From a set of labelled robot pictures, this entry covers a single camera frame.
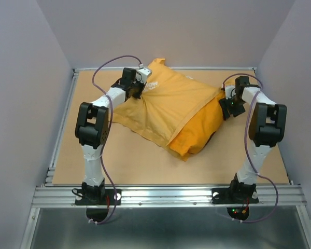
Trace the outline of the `orange patterned pillowcase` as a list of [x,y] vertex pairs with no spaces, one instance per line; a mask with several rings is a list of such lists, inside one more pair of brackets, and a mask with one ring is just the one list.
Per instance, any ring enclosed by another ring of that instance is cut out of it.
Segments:
[[186,161],[199,153],[223,123],[224,92],[154,59],[140,99],[114,109],[113,121]]

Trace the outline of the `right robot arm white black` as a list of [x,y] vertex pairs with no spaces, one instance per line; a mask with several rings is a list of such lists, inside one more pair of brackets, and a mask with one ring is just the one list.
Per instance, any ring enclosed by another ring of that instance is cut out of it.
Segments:
[[222,85],[225,97],[219,100],[224,120],[245,112],[249,104],[244,128],[243,166],[231,180],[229,187],[213,189],[214,204],[258,203],[256,183],[263,176],[260,170],[269,152],[283,140],[286,126],[287,107],[270,100],[262,92],[262,82],[250,82],[251,75],[233,74],[234,85]]

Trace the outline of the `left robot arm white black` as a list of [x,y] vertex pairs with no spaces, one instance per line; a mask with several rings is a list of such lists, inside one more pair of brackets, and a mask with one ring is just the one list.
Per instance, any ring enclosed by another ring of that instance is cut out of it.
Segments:
[[75,137],[81,145],[84,158],[84,179],[80,189],[73,189],[76,205],[105,205],[103,164],[104,145],[110,131],[113,109],[129,98],[139,99],[152,70],[141,66],[139,69],[125,67],[119,78],[99,99],[80,104]]

